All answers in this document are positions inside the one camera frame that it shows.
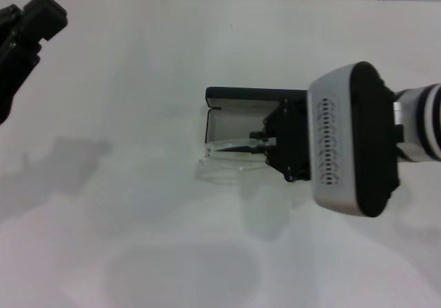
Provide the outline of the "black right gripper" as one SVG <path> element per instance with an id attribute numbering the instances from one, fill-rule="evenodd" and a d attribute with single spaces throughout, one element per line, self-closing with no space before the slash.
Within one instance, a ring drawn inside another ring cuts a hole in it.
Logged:
<path id="1" fill-rule="evenodd" d="M 266 155 L 267 164 L 280 172 L 289 183 L 311 179 L 307 100 L 283 99 L 265 119 L 261 131 L 249 133 L 260 142 L 250 148 L 251 154 Z"/>

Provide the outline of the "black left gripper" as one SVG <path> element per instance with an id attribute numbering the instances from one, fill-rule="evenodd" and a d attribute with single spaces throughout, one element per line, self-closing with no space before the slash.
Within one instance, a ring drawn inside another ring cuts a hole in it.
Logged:
<path id="1" fill-rule="evenodd" d="M 49 41 L 67 24 L 67 12 L 55 0 L 31 0 L 23 11 L 15 4 L 1 9 L 2 123 L 15 94 L 40 62 L 40 40 Z"/>

